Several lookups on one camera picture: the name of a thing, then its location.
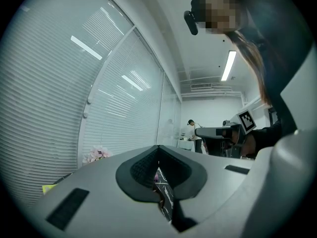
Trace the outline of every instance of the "fluorescent ceiling light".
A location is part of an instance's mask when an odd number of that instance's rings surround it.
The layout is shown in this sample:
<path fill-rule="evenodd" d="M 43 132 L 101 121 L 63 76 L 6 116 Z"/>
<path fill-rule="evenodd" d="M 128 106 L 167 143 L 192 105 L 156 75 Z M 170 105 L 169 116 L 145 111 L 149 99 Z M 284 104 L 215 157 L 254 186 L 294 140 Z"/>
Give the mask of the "fluorescent ceiling light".
<path fill-rule="evenodd" d="M 109 93 L 106 93 L 106 92 L 104 92 L 104 91 L 102 91 L 102 90 L 100 90 L 100 89 L 98 89 L 98 91 L 101 91 L 101 92 L 103 92 L 103 93 L 105 93 L 105 94 L 108 94 L 109 96 L 113 97 L 113 95 L 111 95 L 111 94 L 109 94 Z"/>
<path fill-rule="evenodd" d="M 236 54 L 237 54 L 236 51 L 229 51 L 228 61 L 227 61 L 226 67 L 224 69 L 221 81 L 226 81 L 227 80 L 227 78 L 229 76 L 229 73 L 231 71 L 234 59 L 236 57 Z"/>
<path fill-rule="evenodd" d="M 130 78 L 128 78 L 126 75 L 122 76 L 123 79 L 125 79 L 126 81 L 128 81 L 131 85 L 133 85 L 136 89 L 138 89 L 139 91 L 143 91 L 143 89 L 138 86 L 136 83 L 134 83 Z"/>
<path fill-rule="evenodd" d="M 71 36 L 70 38 L 74 43 L 76 43 L 78 46 L 82 47 L 84 50 L 86 50 L 88 53 L 92 54 L 95 58 L 98 60 L 102 59 L 102 56 L 98 55 L 95 51 L 93 51 L 91 48 L 89 48 L 86 44 L 82 43 L 80 40 L 78 40 L 76 37 Z"/>
<path fill-rule="evenodd" d="M 151 88 L 151 86 L 147 82 L 145 82 L 134 70 L 131 71 L 131 73 L 135 75 L 138 78 L 138 80 L 140 80 L 145 85 L 146 88 Z"/>

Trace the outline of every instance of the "air vent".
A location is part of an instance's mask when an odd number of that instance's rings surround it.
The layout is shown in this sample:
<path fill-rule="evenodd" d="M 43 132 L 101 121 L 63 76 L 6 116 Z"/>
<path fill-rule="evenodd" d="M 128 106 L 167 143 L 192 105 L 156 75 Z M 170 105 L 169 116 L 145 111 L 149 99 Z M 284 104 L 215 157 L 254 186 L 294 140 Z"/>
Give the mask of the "air vent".
<path fill-rule="evenodd" d="M 190 85 L 191 90 L 211 89 L 212 83 Z"/>

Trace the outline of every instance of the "window blind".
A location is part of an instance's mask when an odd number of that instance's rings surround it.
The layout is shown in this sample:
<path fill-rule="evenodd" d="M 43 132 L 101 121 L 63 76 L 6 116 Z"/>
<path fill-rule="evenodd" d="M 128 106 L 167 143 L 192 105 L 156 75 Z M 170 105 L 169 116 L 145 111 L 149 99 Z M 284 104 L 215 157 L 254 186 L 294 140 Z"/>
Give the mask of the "window blind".
<path fill-rule="evenodd" d="M 139 36 L 132 31 L 109 61 L 90 104 L 80 154 L 94 145 L 119 154 L 156 143 L 163 72 Z"/>
<path fill-rule="evenodd" d="M 157 145 L 174 145 L 175 102 L 176 93 L 165 74 L 159 114 Z"/>
<path fill-rule="evenodd" d="M 131 27 L 109 0 L 27 0 L 17 11 L 0 51 L 0 169 L 14 198 L 31 205 L 77 169 L 91 86 Z"/>

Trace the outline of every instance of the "black slot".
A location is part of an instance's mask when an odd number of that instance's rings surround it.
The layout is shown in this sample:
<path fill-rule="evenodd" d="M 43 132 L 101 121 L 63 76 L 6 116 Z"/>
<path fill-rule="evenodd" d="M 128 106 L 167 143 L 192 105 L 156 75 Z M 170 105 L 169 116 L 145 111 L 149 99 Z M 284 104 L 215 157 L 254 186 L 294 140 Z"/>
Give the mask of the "black slot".
<path fill-rule="evenodd" d="M 46 218 L 46 220 L 55 227 L 65 230 L 66 226 L 73 218 L 88 194 L 89 191 L 87 190 L 80 188 L 74 189 Z"/>
<path fill-rule="evenodd" d="M 233 166 L 233 165 L 228 165 L 224 169 L 227 169 L 227 170 L 230 170 L 233 172 L 237 172 L 237 173 L 241 173 L 244 175 L 247 175 L 248 172 L 250 171 L 250 169 L 245 169 L 245 168 L 241 168 L 241 167 L 237 167 L 237 166 Z"/>

